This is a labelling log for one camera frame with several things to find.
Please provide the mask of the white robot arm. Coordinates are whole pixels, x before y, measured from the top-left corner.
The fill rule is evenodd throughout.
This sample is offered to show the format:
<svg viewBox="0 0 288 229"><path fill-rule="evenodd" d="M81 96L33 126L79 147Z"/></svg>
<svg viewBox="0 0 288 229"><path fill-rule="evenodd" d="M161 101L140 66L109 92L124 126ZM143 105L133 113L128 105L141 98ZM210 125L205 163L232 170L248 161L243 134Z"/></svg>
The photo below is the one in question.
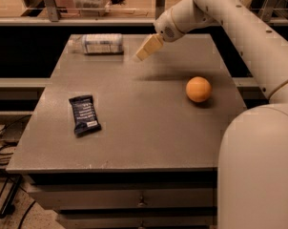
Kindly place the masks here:
<svg viewBox="0 0 288 229"><path fill-rule="evenodd" d="M217 229L288 229L288 41L244 0L182 0L154 21L136 53L143 60L193 29L219 24L250 72L239 88L257 87L267 104L236 117L217 164Z"/></svg>

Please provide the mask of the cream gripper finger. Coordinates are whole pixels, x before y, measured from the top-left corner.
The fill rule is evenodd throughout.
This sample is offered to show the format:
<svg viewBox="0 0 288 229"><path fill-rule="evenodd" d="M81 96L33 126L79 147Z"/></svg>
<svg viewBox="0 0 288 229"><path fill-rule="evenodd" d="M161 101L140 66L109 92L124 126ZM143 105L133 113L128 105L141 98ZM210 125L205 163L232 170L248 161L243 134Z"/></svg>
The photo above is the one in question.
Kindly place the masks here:
<svg viewBox="0 0 288 229"><path fill-rule="evenodd" d="M150 34L136 52L135 56L143 61L151 54L157 52L163 47L163 38L158 34Z"/></svg>

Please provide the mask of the white rounded gripper body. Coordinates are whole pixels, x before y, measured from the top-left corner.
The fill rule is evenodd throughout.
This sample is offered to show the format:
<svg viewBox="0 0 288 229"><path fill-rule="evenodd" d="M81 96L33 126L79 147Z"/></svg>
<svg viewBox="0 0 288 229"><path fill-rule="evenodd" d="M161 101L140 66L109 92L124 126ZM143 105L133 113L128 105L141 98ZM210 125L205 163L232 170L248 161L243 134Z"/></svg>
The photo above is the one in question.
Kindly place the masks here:
<svg viewBox="0 0 288 229"><path fill-rule="evenodd" d="M174 42L185 34L181 25L180 17L174 8L164 11L154 21L155 32L160 35L165 42Z"/></svg>

